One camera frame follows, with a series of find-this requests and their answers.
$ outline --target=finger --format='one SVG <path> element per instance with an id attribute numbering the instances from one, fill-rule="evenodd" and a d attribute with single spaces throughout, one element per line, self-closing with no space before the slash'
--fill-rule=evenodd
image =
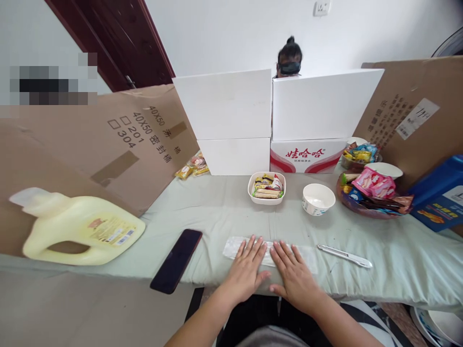
<path id="1" fill-rule="evenodd" d="M 286 265 L 286 267 L 290 267 L 290 266 L 293 265 L 291 260 L 289 260 L 288 256 L 286 255 L 285 251 L 283 251 L 283 248 L 281 247 L 281 244 L 279 244 L 278 242 L 275 241 L 273 243 L 273 247 L 275 248 L 276 252 L 280 256 L 281 260 Z"/>
<path id="2" fill-rule="evenodd" d="M 255 235 L 251 236 L 251 239 L 249 240 L 245 250 L 243 251 L 243 257 L 246 257 L 249 254 L 249 252 L 251 251 L 252 246 L 254 245 L 254 240 L 255 239 L 256 239 Z"/>
<path id="3" fill-rule="evenodd" d="M 275 293 L 278 296 L 281 296 L 283 299 L 287 299 L 286 289 L 283 286 L 279 284 L 272 284 L 270 285 L 269 289 L 272 293 Z"/>
<path id="4" fill-rule="evenodd" d="M 304 258 L 302 258 L 302 256 L 300 255 L 298 248 L 295 245 L 291 245 L 291 249 L 293 250 L 293 253 L 294 253 L 294 256 L 296 257 L 296 260 L 299 263 L 305 265 Z"/>
<path id="5" fill-rule="evenodd" d="M 263 271 L 259 273 L 256 277 L 255 288 L 257 289 L 262 284 L 262 282 L 264 282 L 267 278 L 270 277 L 270 275 L 271 275 L 270 271 Z"/>
<path id="6" fill-rule="evenodd" d="M 263 239 L 262 239 L 262 236 L 260 236 L 257 239 L 257 242 L 254 243 L 254 245 L 252 246 L 251 252 L 249 252 L 249 257 L 251 258 L 251 260 L 253 260 L 254 257 L 256 256 L 257 252 L 259 251 L 259 249 L 260 249 L 260 247 L 262 245 L 262 242 L 263 242 Z"/>
<path id="7" fill-rule="evenodd" d="M 243 240 L 243 242 L 240 245 L 240 248 L 238 249 L 238 252 L 236 253 L 235 260 L 243 255 L 243 250 L 245 249 L 245 246 L 246 246 L 246 240 Z"/>
<path id="8" fill-rule="evenodd" d="M 259 251 L 257 252 L 253 260 L 253 262 L 256 263 L 257 267 L 259 267 L 259 265 L 262 263 L 262 259 L 264 258 L 266 251 L 267 251 L 267 243 L 264 242 L 262 246 L 259 247 Z"/>
<path id="9" fill-rule="evenodd" d="M 270 256 L 272 257 L 273 262 L 274 262 L 275 265 L 276 265 L 276 268 L 278 269 L 278 271 L 280 272 L 280 274 L 282 274 L 282 273 L 283 273 L 283 270 L 286 269 L 286 266 L 285 266 L 285 264 L 283 263 L 283 260 L 281 260 L 280 256 L 279 256 L 278 253 L 276 252 L 275 247 L 272 247 L 272 248 L 270 249 Z"/>
<path id="10" fill-rule="evenodd" d="M 291 260 L 291 263 L 296 265 L 298 263 L 298 261 L 296 260 L 296 257 L 294 256 L 294 254 L 289 249 L 288 245 L 283 240 L 280 240 L 280 244 L 281 244 L 281 248 L 283 248 L 283 251 L 285 251 L 285 253 L 288 256 L 289 260 Z"/>

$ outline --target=power outlet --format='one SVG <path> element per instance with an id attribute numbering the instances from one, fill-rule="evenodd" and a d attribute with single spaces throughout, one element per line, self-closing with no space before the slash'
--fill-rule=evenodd
<path id="1" fill-rule="evenodd" d="M 313 9 L 314 17 L 322 17 L 324 15 L 328 15 L 330 7 L 331 7 L 330 0 L 317 1 Z"/>

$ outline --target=white wall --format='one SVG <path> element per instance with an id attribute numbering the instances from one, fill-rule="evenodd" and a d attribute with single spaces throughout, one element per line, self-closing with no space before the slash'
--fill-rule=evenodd
<path id="1" fill-rule="evenodd" d="M 177 76 L 274 68 L 290 35 L 301 73 L 430 57 L 463 25 L 459 0 L 145 0 Z"/>
<path id="2" fill-rule="evenodd" d="M 9 91 L 9 66 L 77 66 L 82 52 L 44 0 L 0 1 L 0 47 L 0 92 Z M 111 93 L 100 75 L 95 84 Z"/>

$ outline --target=wooden door frame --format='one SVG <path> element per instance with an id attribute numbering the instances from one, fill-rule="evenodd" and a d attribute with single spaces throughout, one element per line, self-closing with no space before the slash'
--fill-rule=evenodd
<path id="1" fill-rule="evenodd" d="M 148 23 L 151 34 L 159 47 L 164 63 L 167 66 L 170 77 L 175 77 L 174 69 L 170 64 L 167 53 L 165 52 L 164 45 L 159 37 L 158 31 L 154 26 L 153 19 L 146 7 L 144 0 L 135 0 L 141 7 L 143 15 Z M 50 9 L 56 15 L 58 20 L 63 24 L 68 33 L 77 43 L 79 48 L 86 53 L 97 53 L 97 69 L 100 76 L 113 91 L 127 90 L 129 85 L 125 79 L 124 74 L 117 67 L 114 60 L 104 47 L 103 43 L 99 39 L 98 35 L 94 32 L 90 23 L 85 19 L 80 8 L 75 4 L 75 0 L 70 1 L 53 1 L 45 0 Z"/>

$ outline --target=white foam box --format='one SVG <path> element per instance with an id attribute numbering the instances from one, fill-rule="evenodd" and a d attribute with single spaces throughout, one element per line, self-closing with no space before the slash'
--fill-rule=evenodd
<path id="1" fill-rule="evenodd" d="M 272 141 L 270 171 L 330 174 L 346 147 L 347 138 Z"/>
<path id="2" fill-rule="evenodd" d="M 251 176 L 269 170 L 270 138 L 198 140 L 213 176 Z"/>
<path id="3" fill-rule="evenodd" d="M 173 82 L 198 140 L 270 137 L 271 69 L 177 77 Z"/>
<path id="4" fill-rule="evenodd" d="M 273 80 L 273 140 L 350 137 L 384 69 Z"/>

